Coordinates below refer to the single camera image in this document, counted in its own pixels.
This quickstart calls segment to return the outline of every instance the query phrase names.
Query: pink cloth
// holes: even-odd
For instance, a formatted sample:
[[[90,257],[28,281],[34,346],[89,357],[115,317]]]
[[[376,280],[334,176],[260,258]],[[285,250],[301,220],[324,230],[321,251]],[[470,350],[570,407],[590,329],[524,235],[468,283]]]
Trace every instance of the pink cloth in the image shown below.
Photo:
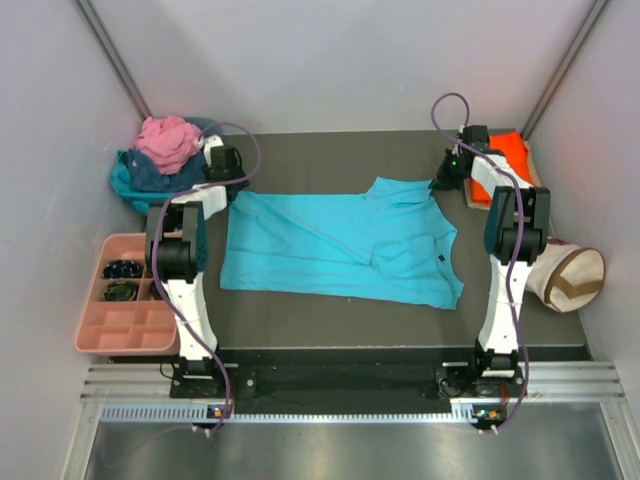
[[[134,142],[163,175],[178,173],[187,160],[198,153],[196,142],[202,131],[183,118],[147,118]]]

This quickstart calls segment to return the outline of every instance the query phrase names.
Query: white wall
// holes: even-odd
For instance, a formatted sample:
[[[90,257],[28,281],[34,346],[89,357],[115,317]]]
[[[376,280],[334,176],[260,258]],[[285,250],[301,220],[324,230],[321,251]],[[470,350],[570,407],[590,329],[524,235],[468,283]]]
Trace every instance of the white wall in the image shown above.
[[[258,133],[520,128],[590,3],[94,0],[155,115]]]
[[[640,422],[638,18],[639,2],[612,2],[531,144],[559,236],[605,255],[605,289],[582,319]]]
[[[89,358],[73,339],[139,120],[69,0],[0,4],[0,478],[54,478]]]

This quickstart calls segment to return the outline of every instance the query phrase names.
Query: orange cloth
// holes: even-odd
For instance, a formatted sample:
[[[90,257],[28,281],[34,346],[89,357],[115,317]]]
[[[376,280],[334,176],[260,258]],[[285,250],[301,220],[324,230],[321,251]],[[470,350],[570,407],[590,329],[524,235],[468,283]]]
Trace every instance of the orange cloth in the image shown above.
[[[518,132],[490,136],[489,147],[504,153],[507,157],[507,163],[511,165],[518,176],[525,182],[533,184],[528,164],[529,150]],[[491,205],[491,197],[475,180],[471,180],[471,200],[482,205]]]

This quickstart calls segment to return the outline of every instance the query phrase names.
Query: teal cloth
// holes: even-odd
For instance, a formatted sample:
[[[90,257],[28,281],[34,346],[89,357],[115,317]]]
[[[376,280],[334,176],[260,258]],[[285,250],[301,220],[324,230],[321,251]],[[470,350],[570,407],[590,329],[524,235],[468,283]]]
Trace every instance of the teal cloth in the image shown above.
[[[383,178],[361,195],[240,192],[220,286],[454,309],[457,231],[429,193],[429,182]]]

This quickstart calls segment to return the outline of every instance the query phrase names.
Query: pink plastic organizer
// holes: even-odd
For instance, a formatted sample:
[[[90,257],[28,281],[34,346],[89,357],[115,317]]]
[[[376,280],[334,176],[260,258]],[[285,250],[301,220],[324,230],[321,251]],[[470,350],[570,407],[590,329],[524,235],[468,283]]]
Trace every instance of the pink plastic organizer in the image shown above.
[[[113,260],[135,260],[144,264],[143,233],[116,234],[107,238],[89,290],[89,298],[76,334],[76,349],[100,355],[173,355],[179,339],[173,312],[162,300],[154,300],[149,288],[151,274],[127,279],[138,284],[135,301],[106,302],[102,293],[115,281],[102,278]]]

